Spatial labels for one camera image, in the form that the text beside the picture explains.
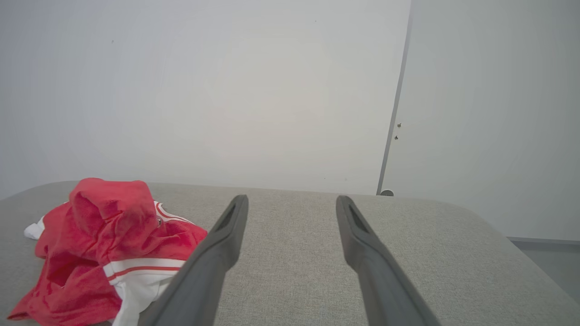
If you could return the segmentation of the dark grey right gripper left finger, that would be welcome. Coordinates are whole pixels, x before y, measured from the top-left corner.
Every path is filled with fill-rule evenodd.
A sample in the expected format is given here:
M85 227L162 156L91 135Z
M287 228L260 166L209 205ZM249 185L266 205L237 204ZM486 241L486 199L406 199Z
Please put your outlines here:
M140 326L213 326L225 276L238 262L249 200L235 196Z

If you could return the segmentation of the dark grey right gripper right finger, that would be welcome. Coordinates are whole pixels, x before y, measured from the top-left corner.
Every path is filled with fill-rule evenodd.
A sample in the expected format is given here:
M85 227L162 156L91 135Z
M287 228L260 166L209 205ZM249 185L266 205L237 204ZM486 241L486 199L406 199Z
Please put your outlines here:
M336 198L347 264L356 272L370 326L439 326L423 297L352 198Z

